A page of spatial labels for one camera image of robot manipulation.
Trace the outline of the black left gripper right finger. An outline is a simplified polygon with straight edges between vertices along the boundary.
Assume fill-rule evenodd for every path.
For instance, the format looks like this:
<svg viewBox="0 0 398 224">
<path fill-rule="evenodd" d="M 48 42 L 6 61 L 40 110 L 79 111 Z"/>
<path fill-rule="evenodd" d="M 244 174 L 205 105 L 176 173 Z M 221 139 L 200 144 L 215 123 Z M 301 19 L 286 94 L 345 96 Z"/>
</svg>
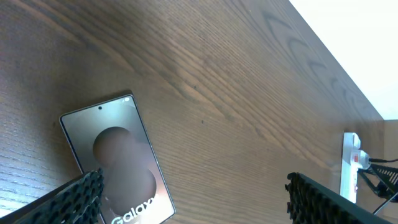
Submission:
<svg viewBox="0 0 398 224">
<path fill-rule="evenodd" d="M 293 224 L 391 224 L 298 172 L 287 175 Z"/>
</svg>

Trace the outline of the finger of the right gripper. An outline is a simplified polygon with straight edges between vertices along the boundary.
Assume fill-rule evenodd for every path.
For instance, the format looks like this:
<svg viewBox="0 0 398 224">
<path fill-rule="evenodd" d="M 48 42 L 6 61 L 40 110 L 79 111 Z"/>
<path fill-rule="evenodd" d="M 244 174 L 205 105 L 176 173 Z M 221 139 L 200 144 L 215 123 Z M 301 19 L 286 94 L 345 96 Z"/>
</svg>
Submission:
<svg viewBox="0 0 398 224">
<path fill-rule="evenodd" d="M 379 183 L 374 185 L 367 174 L 375 176 Z M 379 198 L 397 201 L 397 168 L 371 164 L 368 169 L 359 169 L 358 175 Z"/>
</svg>

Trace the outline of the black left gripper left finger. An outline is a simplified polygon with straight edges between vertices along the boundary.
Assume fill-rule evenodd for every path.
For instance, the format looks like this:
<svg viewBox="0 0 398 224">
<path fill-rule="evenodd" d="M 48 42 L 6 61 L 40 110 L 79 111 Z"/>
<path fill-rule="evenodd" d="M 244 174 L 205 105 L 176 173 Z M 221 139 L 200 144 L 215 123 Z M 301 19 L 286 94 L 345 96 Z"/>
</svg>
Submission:
<svg viewBox="0 0 398 224">
<path fill-rule="evenodd" d="M 101 169 L 86 172 L 1 218 L 1 224 L 95 224 L 104 189 Z"/>
</svg>

